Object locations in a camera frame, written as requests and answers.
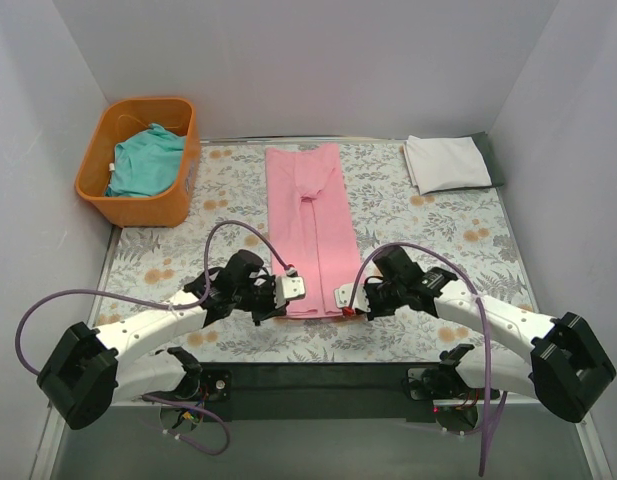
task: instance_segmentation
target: metal frame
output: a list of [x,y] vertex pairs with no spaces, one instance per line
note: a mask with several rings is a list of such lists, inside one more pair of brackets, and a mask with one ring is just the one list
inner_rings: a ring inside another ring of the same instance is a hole
[[[317,142],[337,142],[337,143],[381,143],[381,144],[401,144],[404,140],[400,139],[381,139],[381,138],[369,138],[369,137],[262,137],[262,138],[247,138],[247,139],[216,139],[216,140],[204,140],[202,144],[209,145],[234,145],[234,144],[250,144],[250,145],[266,145],[266,144],[297,144],[297,143],[317,143]],[[517,252],[517,258],[519,259],[519,265],[522,271],[522,275],[524,280],[526,281],[526,286],[528,287],[528,295],[530,297],[530,301],[532,307],[535,311],[538,310],[537,300],[535,298],[534,292],[532,290],[528,273],[526,271],[526,267],[523,263],[523,259],[520,255],[519,248],[517,246],[517,240],[515,239],[514,232],[512,226],[510,224],[510,219],[508,217],[508,213],[506,211],[506,207],[503,201],[503,197],[501,195],[501,191],[497,189],[497,195],[500,200],[500,204],[504,213],[504,218],[506,219],[506,225],[508,226],[508,230],[510,231],[510,236],[513,241],[513,245],[515,247],[515,251]],[[110,274],[110,269],[112,267],[112,263],[115,257],[117,245],[119,243],[119,238],[121,236],[121,229],[118,227],[113,227],[110,236],[110,243],[108,245],[108,251],[106,253],[106,257],[104,259],[104,264],[102,268],[101,278],[97,285],[99,290],[103,290],[106,288],[106,284],[108,282],[108,277]],[[99,313],[99,309],[101,307],[102,298],[96,297],[93,302],[92,310],[90,313],[90,317],[88,320],[88,325],[93,326],[97,315]],[[435,401],[435,405],[446,405],[451,403],[450,401]],[[520,395],[511,395],[509,396],[508,402],[510,404],[538,404],[539,402],[534,399],[530,399],[527,397],[522,397]],[[48,407],[48,418],[46,421],[46,425],[44,427],[44,431],[41,437],[41,441],[39,444],[39,448],[37,450],[37,455],[34,460],[34,464],[32,467],[30,478],[33,480],[47,480],[50,478],[52,474],[52,470],[54,467],[54,463],[57,457],[57,453],[59,450],[59,445],[61,442],[61,438],[64,432],[65,422],[54,408],[51,406]],[[595,424],[593,422],[592,417],[589,415],[579,424],[576,424],[577,433],[579,434],[579,439],[584,451],[584,455],[586,457],[588,466],[590,468],[590,472],[592,477],[595,480],[610,480],[612,479],[612,474],[610,471],[610,467],[608,466],[608,461],[606,459],[605,453],[603,451],[603,447],[599,440],[599,436],[597,433],[597,429],[595,428]]]

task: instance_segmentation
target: white wall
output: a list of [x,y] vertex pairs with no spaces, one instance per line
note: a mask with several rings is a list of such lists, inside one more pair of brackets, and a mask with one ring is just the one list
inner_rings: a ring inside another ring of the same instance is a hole
[[[47,399],[19,365],[14,332],[53,291],[95,286],[110,228],[73,181],[105,99],[51,0],[0,1],[0,479],[28,478]],[[31,320],[24,348],[42,366],[91,298]]]
[[[617,0],[561,0],[492,130],[538,302],[617,368]],[[617,379],[593,409],[617,478]]]
[[54,0],[110,101],[204,137],[489,129],[557,0]]

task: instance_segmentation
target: teal cloth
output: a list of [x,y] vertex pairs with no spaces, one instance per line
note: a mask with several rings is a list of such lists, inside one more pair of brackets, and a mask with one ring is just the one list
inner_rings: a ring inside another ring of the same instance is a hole
[[161,125],[115,145],[115,171],[106,197],[152,197],[175,182],[186,137],[179,137]]

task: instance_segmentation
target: pink shirt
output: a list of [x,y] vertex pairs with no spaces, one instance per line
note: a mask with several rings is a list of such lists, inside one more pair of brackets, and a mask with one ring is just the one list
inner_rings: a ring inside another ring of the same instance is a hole
[[[335,289],[352,283],[361,266],[344,186],[339,146],[306,152],[266,150],[270,241],[304,278],[306,298],[288,316],[341,315]],[[283,268],[273,258],[273,273]]]

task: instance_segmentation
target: gray floor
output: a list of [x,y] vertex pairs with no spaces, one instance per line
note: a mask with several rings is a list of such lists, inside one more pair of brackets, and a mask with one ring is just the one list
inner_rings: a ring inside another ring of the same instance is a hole
[[[233,442],[208,457],[142,424],[153,407],[116,407],[81,431],[66,431],[53,479],[470,479],[479,437],[459,439],[403,427],[402,420],[243,421]],[[219,445],[217,425],[194,434]],[[510,405],[489,458],[488,479],[589,479],[575,426],[540,406]]]

